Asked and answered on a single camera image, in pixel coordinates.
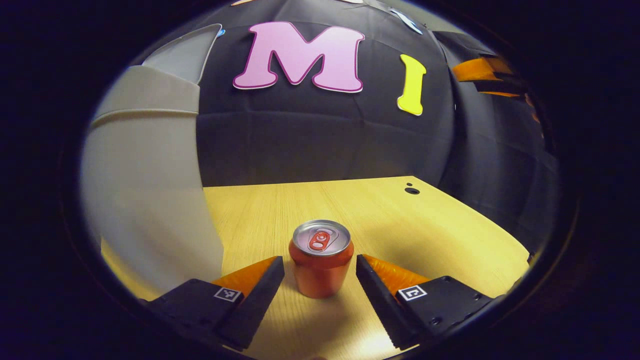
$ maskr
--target letter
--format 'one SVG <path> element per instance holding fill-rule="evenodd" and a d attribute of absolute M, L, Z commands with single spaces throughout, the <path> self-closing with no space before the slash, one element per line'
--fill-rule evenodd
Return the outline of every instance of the letter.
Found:
<path fill-rule="evenodd" d="M 422 96 L 422 76 L 427 73 L 418 60 L 411 56 L 402 54 L 400 59 L 406 67 L 404 78 L 404 91 L 402 96 L 398 97 L 398 108 L 414 115 L 422 115 L 422 104 L 420 97 Z"/>
<path fill-rule="evenodd" d="M 290 22 L 265 22 L 253 25 L 253 45 L 244 72 L 233 81 L 238 89 L 266 88 L 278 81 L 271 71 L 276 57 L 290 83 L 298 85 L 320 57 L 322 70 L 313 78 L 319 88 L 339 92 L 362 91 L 358 79 L 358 44 L 364 35 L 358 31 L 332 26 L 307 42 Z"/>

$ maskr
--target yellow letter i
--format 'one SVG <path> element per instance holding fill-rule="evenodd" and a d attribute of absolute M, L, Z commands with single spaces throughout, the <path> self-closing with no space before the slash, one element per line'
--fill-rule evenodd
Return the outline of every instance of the yellow letter i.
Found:
<path fill-rule="evenodd" d="M 406 77 L 404 78 L 404 91 L 402 96 L 398 97 L 398 108 L 414 115 L 422 115 L 422 76 L 427 73 L 418 60 L 411 56 L 402 54 L 400 59 L 406 68 Z"/>

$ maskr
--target blue sticker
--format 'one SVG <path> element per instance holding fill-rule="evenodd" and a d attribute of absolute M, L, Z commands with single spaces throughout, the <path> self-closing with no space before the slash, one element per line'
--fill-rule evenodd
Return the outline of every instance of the blue sticker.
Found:
<path fill-rule="evenodd" d="M 422 32 L 418 27 L 416 27 L 415 22 L 411 21 L 405 14 L 397 11 L 396 9 L 390 9 L 390 11 L 396 15 L 409 27 L 411 30 L 414 30 L 416 33 L 422 35 Z"/>

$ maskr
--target white panel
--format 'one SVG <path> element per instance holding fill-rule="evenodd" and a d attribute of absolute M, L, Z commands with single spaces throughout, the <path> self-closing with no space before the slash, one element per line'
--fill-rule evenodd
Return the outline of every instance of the white panel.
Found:
<path fill-rule="evenodd" d="M 142 65 L 197 84 L 220 29 L 222 25 L 213 24 L 192 31 L 154 51 Z"/>
<path fill-rule="evenodd" d="M 200 87 L 150 67 L 129 67 L 104 96 L 94 118 L 117 110 L 198 111 Z"/>
<path fill-rule="evenodd" d="M 202 190 L 195 116 L 118 113 L 86 139 L 81 191 L 90 229 L 147 293 L 221 276 L 223 248 Z"/>
<path fill-rule="evenodd" d="M 231 4 L 231 6 L 236 6 L 236 5 L 240 5 L 240 4 L 245 4 L 245 3 L 249 3 L 253 0 L 238 0 L 236 2 L 234 2 L 233 4 Z"/>
<path fill-rule="evenodd" d="M 422 30 L 418 29 L 413 20 L 409 19 L 405 14 L 397 11 L 396 9 L 389 9 L 390 12 L 398 15 L 398 17 L 406 24 L 411 30 L 414 30 L 416 33 L 422 35 Z"/>
<path fill-rule="evenodd" d="M 407 0 L 381 0 L 395 9 L 398 9 L 402 13 L 409 15 L 421 24 L 425 24 L 431 31 L 452 31 L 454 33 L 465 33 L 462 29 L 450 23 L 448 20 L 441 18 L 435 13 L 427 11 L 421 6 L 412 4 Z"/>

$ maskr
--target red can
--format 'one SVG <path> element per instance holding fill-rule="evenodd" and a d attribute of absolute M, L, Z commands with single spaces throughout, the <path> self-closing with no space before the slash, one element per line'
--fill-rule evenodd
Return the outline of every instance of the red can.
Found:
<path fill-rule="evenodd" d="M 289 254 L 298 290 L 322 299 L 342 287 L 353 257 L 353 243 L 349 231 L 337 222 L 311 220 L 293 232 Z"/>

